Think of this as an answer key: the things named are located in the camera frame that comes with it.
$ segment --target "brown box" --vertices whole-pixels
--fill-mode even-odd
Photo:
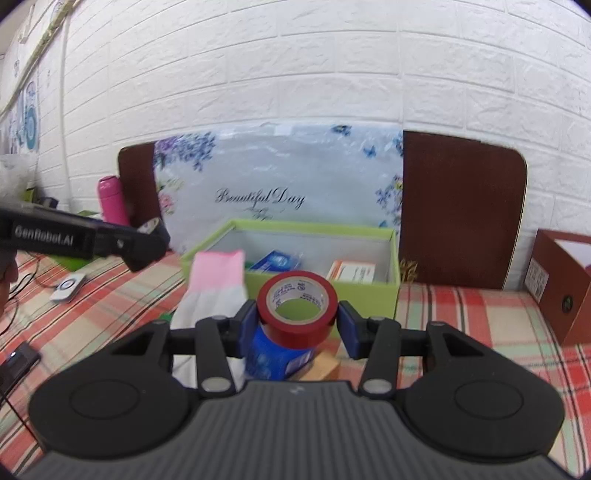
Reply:
[[[535,237],[525,286],[562,346],[591,342],[591,268],[584,265],[587,250],[591,250],[591,236],[538,230]]]

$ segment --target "table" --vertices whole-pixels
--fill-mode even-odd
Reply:
[[[35,269],[36,260],[27,254],[19,254],[18,259],[21,275]],[[90,281],[70,304],[55,305],[49,301],[50,289],[30,284],[19,295],[14,324],[0,337],[0,361],[24,340],[43,356],[10,397],[25,418],[28,399],[42,381],[173,310],[185,292],[178,257],[173,254],[136,274],[115,258],[96,260],[82,271]],[[67,275],[48,258],[41,261],[39,272],[38,279],[44,284],[55,284]],[[7,325],[12,308],[0,321],[0,330]],[[403,284],[396,319],[412,329],[424,329],[432,320],[447,322],[551,383],[566,411],[551,457],[572,475],[591,468],[591,345],[557,346],[528,293]],[[322,348],[341,360],[338,377],[356,387],[363,361],[349,359],[338,339],[327,340]],[[398,385],[406,387],[420,375],[420,359],[405,358]],[[34,439],[4,405],[0,409],[0,461],[18,474],[40,456]]]

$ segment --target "white brick wall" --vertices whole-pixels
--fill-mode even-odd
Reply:
[[[41,178],[59,188],[65,142],[73,207],[96,207],[124,145],[229,121],[376,119],[522,153],[510,287],[537,228],[591,233],[591,22],[571,0],[85,0],[56,55]]]

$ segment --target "pink thermos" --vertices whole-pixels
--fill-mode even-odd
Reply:
[[[96,188],[105,222],[129,226],[121,182],[117,177],[103,177]]]

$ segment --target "blue container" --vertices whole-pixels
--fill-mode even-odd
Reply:
[[[291,350],[267,338],[259,325],[246,357],[246,371],[260,380],[285,380],[312,360],[313,349]]]

